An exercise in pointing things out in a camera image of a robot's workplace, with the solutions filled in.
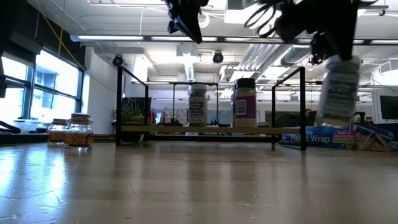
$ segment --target wall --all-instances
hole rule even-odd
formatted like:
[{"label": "wall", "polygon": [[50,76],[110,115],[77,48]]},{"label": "wall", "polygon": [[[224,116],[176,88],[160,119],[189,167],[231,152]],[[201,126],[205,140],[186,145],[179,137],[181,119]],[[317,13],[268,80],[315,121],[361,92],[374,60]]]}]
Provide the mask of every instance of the wall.
[{"label": "wall", "polygon": [[94,134],[111,134],[111,110],[116,109],[117,71],[100,59],[92,47],[86,48],[85,62],[90,75],[85,75],[82,111],[91,115]]}]

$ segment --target spice jar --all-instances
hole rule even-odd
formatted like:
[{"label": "spice jar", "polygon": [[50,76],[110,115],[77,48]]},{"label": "spice jar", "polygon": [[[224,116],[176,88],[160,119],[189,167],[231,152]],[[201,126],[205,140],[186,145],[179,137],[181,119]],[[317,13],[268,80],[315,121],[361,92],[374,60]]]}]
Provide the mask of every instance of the spice jar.
[{"label": "spice jar", "polygon": [[236,82],[236,127],[256,128],[256,81],[253,78],[240,78]]},{"label": "spice jar", "polygon": [[67,136],[68,122],[66,119],[53,119],[49,128],[49,146],[62,146]]},{"label": "spice jar", "polygon": [[341,61],[335,55],[328,59],[329,71],[323,81],[316,122],[322,126],[347,127],[353,123],[361,59],[357,56]]},{"label": "spice jar", "polygon": [[207,126],[207,86],[193,84],[189,89],[189,127]]},{"label": "spice jar", "polygon": [[65,149],[76,149],[78,151],[90,149],[93,145],[91,124],[90,115],[73,113],[67,128]]}]

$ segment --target wooden table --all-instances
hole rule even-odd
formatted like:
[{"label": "wooden table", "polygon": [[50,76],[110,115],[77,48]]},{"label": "wooden table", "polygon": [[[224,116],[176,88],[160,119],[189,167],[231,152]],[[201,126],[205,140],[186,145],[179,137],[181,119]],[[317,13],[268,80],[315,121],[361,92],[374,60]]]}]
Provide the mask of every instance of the wooden table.
[{"label": "wooden table", "polygon": [[152,142],[0,147],[0,223],[398,223],[398,158]]}]

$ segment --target wooden shelf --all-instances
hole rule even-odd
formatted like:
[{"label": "wooden shelf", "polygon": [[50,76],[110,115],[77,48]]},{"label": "wooden shelf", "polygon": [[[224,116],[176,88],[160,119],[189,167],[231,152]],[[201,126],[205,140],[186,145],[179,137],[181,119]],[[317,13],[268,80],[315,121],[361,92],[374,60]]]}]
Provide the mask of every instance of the wooden shelf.
[{"label": "wooden shelf", "polygon": [[162,133],[244,133],[244,134],[300,134],[300,128],[212,128],[173,126],[122,125],[122,131]]}]

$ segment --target black metal rack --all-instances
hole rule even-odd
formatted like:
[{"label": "black metal rack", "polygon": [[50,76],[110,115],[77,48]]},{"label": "black metal rack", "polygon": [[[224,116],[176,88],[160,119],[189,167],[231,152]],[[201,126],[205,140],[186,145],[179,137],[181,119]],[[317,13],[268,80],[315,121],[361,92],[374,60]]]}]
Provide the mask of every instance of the black metal rack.
[{"label": "black metal rack", "polygon": [[[286,82],[286,80],[292,78],[295,74],[300,73],[300,150],[306,150],[307,148],[307,138],[305,132],[305,68],[300,67],[290,75],[286,76],[284,79],[278,81],[272,87],[272,127],[275,128],[276,122],[276,88]],[[272,135],[272,144],[275,144],[275,135]]]},{"label": "black metal rack", "polygon": [[[140,79],[138,79],[134,74],[132,74],[129,70],[127,70],[124,67],[118,67],[118,90],[117,90],[117,105],[116,105],[116,145],[121,146],[121,141],[122,141],[122,136],[125,136],[126,133],[131,134],[131,133],[137,133],[137,134],[142,134],[143,131],[139,126],[142,126],[140,124],[123,124],[121,123],[121,109],[122,109],[122,95],[123,95],[123,72],[126,72],[126,74],[132,76],[135,78],[141,85],[145,86],[145,105],[144,105],[144,126],[148,126],[148,118],[149,118],[149,107],[147,106],[149,104],[149,87],[142,82]],[[305,69],[298,68],[296,71],[294,71],[292,74],[284,78],[283,80],[279,81],[274,87],[272,87],[272,127],[275,127],[275,104],[276,104],[276,95],[275,95],[275,89],[279,85],[281,85],[283,82],[294,76],[297,72],[300,72],[300,136],[301,136],[301,150],[306,149],[306,137],[305,137]],[[193,85],[193,84],[204,84],[204,85],[213,85],[217,87],[218,90],[218,83],[201,83],[201,82],[175,82],[175,83],[170,83],[173,85],[173,111],[175,109],[175,86],[176,85]],[[217,112],[219,110],[219,100],[218,100],[218,95],[217,95]],[[268,128],[268,132],[272,132],[274,134],[274,130],[270,130],[271,128]],[[293,131],[293,129],[286,129],[286,133],[289,133],[289,131]],[[276,142],[279,142],[281,140],[281,135],[278,137],[272,135],[271,138],[269,137],[259,137],[259,136],[246,136],[246,137],[228,137],[228,136],[164,136],[164,135],[147,135],[146,141],[196,141],[196,142],[271,142],[272,144],[275,144]]]},{"label": "black metal rack", "polygon": [[149,87],[139,78],[137,78],[133,73],[131,73],[126,68],[118,67],[118,89],[116,92],[116,145],[121,146],[121,135],[122,135],[122,96],[123,96],[123,72],[135,78],[141,85],[145,87],[145,100],[144,100],[144,125],[148,125],[149,117]]}]

